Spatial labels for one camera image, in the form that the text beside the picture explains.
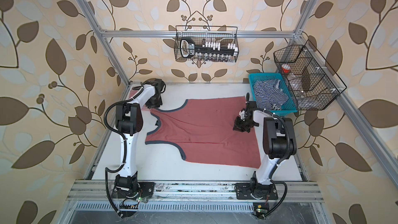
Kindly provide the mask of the red white striped tank top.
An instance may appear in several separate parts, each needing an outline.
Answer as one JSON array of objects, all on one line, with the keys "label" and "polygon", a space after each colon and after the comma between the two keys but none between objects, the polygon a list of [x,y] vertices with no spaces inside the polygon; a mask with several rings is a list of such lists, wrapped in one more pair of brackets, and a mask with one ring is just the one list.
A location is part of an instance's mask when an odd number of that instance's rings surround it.
[{"label": "red white striped tank top", "polygon": [[153,90],[146,88],[142,92],[136,89],[131,89],[129,94],[129,99],[133,99],[129,104],[138,103],[142,111],[148,111],[147,101],[153,96]]}]

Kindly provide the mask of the maroon tank top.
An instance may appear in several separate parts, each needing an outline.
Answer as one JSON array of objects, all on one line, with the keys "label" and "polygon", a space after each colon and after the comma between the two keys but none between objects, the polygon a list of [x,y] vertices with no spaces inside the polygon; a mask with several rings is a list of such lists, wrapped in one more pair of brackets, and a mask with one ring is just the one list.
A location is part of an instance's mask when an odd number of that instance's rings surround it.
[{"label": "maroon tank top", "polygon": [[233,129],[245,106],[246,99],[238,96],[187,99],[174,110],[151,109],[157,127],[147,133],[145,144],[172,145],[186,162],[258,169],[261,157],[255,132]]}]

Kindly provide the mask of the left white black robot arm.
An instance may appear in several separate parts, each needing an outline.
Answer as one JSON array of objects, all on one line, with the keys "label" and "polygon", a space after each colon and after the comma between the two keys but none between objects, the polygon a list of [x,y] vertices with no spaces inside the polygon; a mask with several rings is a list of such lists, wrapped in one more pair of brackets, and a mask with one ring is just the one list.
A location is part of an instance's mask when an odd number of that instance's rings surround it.
[{"label": "left white black robot arm", "polygon": [[121,140],[120,166],[116,169],[105,168],[105,179],[109,173],[116,174],[115,189],[124,190],[135,196],[140,192],[137,179],[136,150],[139,133],[144,126],[142,109],[160,107],[161,94],[166,84],[161,79],[147,80],[137,87],[128,99],[112,104],[104,114],[104,125],[118,134]]}]

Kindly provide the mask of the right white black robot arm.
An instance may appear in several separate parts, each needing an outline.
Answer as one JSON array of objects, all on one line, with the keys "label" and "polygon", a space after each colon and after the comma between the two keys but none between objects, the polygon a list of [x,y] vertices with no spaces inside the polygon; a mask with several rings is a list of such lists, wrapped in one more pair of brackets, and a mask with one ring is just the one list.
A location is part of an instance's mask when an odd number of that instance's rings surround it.
[{"label": "right white black robot arm", "polygon": [[260,109],[255,101],[247,100],[245,108],[235,119],[233,130],[249,132],[254,127],[263,129],[262,147],[265,156],[249,185],[245,187],[243,184],[237,184],[235,188],[237,194],[260,200],[275,195],[277,184],[283,185],[287,191],[287,184],[284,181],[273,180],[273,176],[283,162],[296,154],[297,144],[292,119]]}]

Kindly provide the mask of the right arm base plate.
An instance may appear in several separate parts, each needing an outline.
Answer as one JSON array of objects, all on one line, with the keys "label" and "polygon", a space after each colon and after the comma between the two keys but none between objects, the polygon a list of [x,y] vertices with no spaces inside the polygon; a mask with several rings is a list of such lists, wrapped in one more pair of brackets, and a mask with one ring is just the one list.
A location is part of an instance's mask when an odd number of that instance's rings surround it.
[{"label": "right arm base plate", "polygon": [[274,184],[236,183],[234,190],[238,200],[278,200],[278,194]]}]

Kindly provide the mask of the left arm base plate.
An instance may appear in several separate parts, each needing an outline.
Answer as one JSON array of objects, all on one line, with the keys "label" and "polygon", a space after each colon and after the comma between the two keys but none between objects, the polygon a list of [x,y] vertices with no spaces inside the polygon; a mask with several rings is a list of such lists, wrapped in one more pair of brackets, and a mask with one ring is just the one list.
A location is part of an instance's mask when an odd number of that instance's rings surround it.
[{"label": "left arm base plate", "polygon": [[146,181],[139,181],[135,188],[132,186],[129,188],[115,186],[111,196],[113,199],[151,198],[154,193],[154,187],[154,182]]}]

